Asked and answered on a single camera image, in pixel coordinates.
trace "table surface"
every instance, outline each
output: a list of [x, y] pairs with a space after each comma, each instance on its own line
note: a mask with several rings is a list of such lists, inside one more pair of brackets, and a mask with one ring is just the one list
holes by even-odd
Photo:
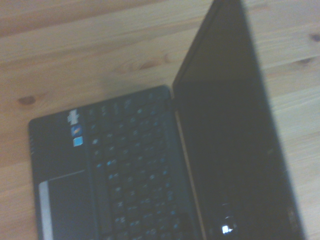
[[[171, 85], [210, 5], [0, 1], [0, 239], [37, 239], [28, 122]], [[307, 238], [319, 240], [320, 1], [245, 5]]]

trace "wood knot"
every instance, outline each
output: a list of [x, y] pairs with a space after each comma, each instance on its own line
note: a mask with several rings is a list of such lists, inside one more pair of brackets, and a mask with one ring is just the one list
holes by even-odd
[[310, 34], [310, 38], [316, 43], [320, 42], [320, 34]]
[[28, 106], [32, 105], [36, 102], [36, 99], [34, 96], [25, 96], [18, 99], [19, 104]]

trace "laptop screen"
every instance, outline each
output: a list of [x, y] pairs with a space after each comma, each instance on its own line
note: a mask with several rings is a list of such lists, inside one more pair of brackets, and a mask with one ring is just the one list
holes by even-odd
[[303, 239], [241, 1], [214, 1], [173, 90], [207, 237]]

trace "black laptop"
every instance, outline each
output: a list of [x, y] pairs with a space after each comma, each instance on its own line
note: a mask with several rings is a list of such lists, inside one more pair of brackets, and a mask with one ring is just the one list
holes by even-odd
[[243, 7], [215, 0], [172, 87], [29, 123], [39, 240], [302, 240]]

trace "white sticker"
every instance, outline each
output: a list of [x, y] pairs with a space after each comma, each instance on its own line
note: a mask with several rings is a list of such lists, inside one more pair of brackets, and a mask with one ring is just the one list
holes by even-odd
[[79, 114], [77, 114], [77, 109], [70, 111], [68, 116], [68, 122], [70, 125], [75, 125], [78, 123]]

